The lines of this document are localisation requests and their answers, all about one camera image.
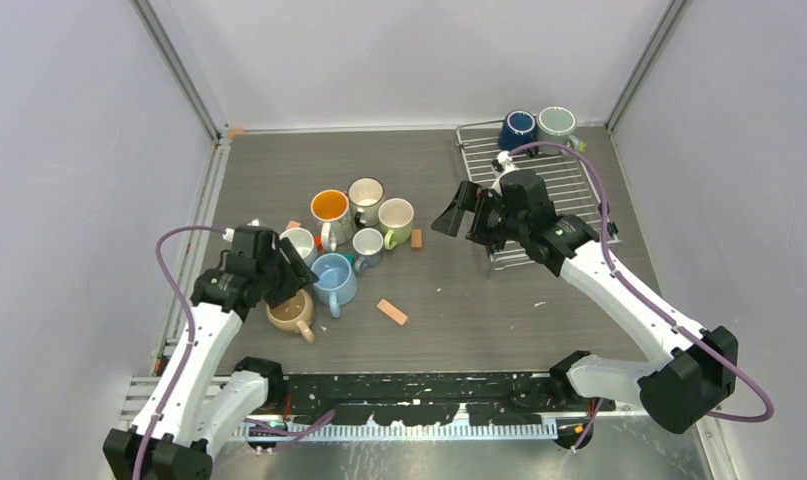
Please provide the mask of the navy blue mug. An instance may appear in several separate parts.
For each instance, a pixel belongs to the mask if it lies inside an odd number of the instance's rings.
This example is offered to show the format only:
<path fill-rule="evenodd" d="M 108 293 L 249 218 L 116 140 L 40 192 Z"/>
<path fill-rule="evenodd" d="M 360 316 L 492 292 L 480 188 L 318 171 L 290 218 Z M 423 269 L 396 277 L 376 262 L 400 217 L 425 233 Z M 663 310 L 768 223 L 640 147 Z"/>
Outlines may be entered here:
<path fill-rule="evenodd" d="M 501 151 L 512 151 L 534 142 L 536 138 L 536 118 L 525 110 L 514 110 L 504 117 L 497 143 Z"/>

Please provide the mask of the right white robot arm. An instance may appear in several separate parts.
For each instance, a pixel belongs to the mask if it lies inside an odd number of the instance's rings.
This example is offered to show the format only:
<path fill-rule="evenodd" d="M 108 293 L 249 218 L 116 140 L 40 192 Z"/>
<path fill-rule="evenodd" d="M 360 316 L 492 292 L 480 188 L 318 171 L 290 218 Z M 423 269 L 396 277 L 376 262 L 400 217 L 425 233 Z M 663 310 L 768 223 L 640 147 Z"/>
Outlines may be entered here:
<path fill-rule="evenodd" d="M 493 188 L 463 181 L 432 230 L 454 237 L 465 213 L 467 240 L 493 250 L 512 241 L 529 259 L 594 301 L 640 348 L 642 361 L 576 351 L 550 368 L 550 397 L 563 410 L 605 398 L 642 407 L 668 432 L 681 434 L 735 391 L 730 365 L 738 340 L 676 313 L 617 261 L 597 231 L 556 212 L 543 179 L 507 171 Z"/>

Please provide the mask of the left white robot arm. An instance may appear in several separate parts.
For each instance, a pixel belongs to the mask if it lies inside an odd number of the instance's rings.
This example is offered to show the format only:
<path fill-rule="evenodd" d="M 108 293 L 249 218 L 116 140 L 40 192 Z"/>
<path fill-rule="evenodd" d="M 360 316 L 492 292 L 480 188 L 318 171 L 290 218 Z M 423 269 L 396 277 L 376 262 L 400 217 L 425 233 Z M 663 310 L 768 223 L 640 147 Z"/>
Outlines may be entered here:
<path fill-rule="evenodd" d="M 185 316 L 185 329 L 144 407 L 126 429 L 113 428 L 102 451 L 117 479 L 208 479 L 218 453 L 256 409 L 277 412 L 286 398 L 279 363 L 239 361 L 214 396 L 206 393 L 227 347 L 259 303 L 274 308 L 317 281 L 292 242 L 252 221 L 219 229 L 228 244 L 217 266 L 184 294 L 163 258 L 170 237 L 156 243 L 158 266 Z"/>

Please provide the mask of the white fluted bowl cup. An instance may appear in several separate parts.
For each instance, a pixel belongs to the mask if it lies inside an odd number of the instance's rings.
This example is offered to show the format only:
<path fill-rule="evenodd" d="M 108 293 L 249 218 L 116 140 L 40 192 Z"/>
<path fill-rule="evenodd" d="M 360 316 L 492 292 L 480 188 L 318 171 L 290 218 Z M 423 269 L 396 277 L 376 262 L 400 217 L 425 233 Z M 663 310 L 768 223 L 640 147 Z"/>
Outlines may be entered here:
<path fill-rule="evenodd" d="M 379 209 L 385 200 L 385 189 L 379 180 L 372 177 L 354 180 L 348 187 L 347 197 L 358 228 L 372 227 L 379 223 Z"/>

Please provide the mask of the blue white gradient mug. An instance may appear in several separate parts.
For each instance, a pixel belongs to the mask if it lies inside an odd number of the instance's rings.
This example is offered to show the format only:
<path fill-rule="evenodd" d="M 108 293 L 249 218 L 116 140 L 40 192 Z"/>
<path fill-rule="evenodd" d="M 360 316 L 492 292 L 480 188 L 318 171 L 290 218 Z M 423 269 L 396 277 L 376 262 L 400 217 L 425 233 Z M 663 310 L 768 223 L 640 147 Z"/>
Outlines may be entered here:
<path fill-rule="evenodd" d="M 314 235 L 302 227 L 286 229 L 280 234 L 281 239 L 288 239 L 299 254 L 302 261 L 311 267 L 318 257 Z"/>

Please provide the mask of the small grey blue mug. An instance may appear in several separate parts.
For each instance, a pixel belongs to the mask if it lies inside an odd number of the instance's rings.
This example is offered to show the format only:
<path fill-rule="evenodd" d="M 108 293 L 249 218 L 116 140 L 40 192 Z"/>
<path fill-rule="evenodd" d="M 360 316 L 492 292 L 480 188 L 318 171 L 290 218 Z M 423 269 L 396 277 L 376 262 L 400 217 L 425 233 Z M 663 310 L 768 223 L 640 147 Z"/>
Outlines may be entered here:
<path fill-rule="evenodd" d="M 377 229 L 363 228 L 354 235 L 352 246 L 356 252 L 354 270 L 362 273 L 381 262 L 384 252 L 384 236 Z"/>

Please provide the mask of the light green mug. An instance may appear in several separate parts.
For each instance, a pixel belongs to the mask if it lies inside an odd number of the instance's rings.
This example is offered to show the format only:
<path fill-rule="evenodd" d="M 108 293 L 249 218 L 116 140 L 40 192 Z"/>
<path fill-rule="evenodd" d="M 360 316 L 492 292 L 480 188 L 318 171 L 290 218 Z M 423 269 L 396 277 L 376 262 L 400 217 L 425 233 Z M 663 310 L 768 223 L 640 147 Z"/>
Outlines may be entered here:
<path fill-rule="evenodd" d="M 413 230 L 414 208 L 409 201 L 402 198 L 391 198 L 384 201 L 378 210 L 378 218 L 386 250 L 392 250 L 410 238 Z"/>

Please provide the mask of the light blue mug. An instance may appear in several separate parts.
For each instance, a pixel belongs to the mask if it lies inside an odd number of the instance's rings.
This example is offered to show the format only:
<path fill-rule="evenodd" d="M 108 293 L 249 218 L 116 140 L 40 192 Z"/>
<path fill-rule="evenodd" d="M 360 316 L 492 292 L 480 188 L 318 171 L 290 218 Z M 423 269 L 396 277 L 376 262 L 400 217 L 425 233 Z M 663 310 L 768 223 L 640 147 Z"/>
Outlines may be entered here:
<path fill-rule="evenodd" d="M 358 279 L 351 261 L 343 254 L 326 253 L 312 264 L 317 277 L 312 285 L 317 300 L 326 305 L 333 318 L 341 316 L 342 307 L 358 292 Z"/>

